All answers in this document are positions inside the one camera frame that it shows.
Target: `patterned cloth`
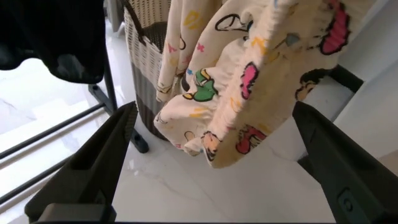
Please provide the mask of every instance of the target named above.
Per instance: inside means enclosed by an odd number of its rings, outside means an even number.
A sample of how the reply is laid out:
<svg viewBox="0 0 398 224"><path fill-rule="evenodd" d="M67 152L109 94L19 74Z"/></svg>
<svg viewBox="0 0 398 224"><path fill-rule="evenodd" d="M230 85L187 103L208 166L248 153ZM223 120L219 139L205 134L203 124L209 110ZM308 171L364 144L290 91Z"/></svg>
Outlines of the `patterned cloth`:
<svg viewBox="0 0 398 224"><path fill-rule="evenodd" d="M175 147L204 151L222 168L265 140L336 66L374 1L214 2L172 1L157 93L167 104L154 122Z"/></svg>

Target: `floor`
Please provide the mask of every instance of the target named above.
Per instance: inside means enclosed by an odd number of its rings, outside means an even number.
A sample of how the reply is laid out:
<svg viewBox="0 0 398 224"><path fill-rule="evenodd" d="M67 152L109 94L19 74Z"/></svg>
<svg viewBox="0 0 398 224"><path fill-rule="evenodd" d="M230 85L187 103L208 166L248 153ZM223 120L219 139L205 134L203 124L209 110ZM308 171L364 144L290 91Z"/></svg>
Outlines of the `floor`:
<svg viewBox="0 0 398 224"><path fill-rule="evenodd" d="M126 43L109 24L107 38L122 105L135 97ZM1 71L0 152L95 104L86 85L57 80L36 59L26 60L17 70ZM100 110L0 161L0 196L73 154L107 117ZM276 156L267 142L236 165L216 170L203 156L190 157L151 135L140 118L136 129L150 152L140 154L129 146L113 201L118 221L335 221L320 185L296 162ZM44 183L0 207L0 223L27 223L24 205Z"/></svg>

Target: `brown basket handle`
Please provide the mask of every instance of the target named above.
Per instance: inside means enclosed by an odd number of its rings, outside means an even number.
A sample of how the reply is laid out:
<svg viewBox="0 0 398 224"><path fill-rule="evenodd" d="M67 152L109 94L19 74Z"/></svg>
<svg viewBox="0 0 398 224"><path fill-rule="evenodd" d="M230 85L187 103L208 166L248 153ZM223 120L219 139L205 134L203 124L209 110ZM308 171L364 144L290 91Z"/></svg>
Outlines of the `brown basket handle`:
<svg viewBox="0 0 398 224"><path fill-rule="evenodd" d="M146 46L147 44L144 41L144 36L145 36L144 29L141 27L141 23L138 20L136 12L132 8L132 6L130 5L128 0L122 0L122 1L123 1L123 6L129 12L132 22L134 23L134 26L136 27L139 42L141 42L142 44L144 44L144 46Z"/></svg>

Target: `black cloth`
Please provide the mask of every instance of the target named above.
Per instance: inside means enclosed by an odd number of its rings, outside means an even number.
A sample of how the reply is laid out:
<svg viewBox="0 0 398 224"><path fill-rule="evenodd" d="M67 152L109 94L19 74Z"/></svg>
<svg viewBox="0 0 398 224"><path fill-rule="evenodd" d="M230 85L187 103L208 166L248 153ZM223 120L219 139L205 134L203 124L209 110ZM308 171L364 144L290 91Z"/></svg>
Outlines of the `black cloth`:
<svg viewBox="0 0 398 224"><path fill-rule="evenodd" d="M62 80L102 80L103 0L0 0L0 27L0 70L39 58Z"/></svg>

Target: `laundry basket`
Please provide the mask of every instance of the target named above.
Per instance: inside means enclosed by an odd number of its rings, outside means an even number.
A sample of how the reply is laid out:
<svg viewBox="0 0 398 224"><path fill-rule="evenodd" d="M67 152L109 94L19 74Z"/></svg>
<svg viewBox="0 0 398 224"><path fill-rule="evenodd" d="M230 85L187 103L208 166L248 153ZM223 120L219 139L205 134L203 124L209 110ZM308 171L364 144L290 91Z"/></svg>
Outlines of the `laundry basket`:
<svg viewBox="0 0 398 224"><path fill-rule="evenodd" d="M154 126L163 107L156 100L171 0L123 0L126 42L129 48L137 106L142 122L158 138Z"/></svg>

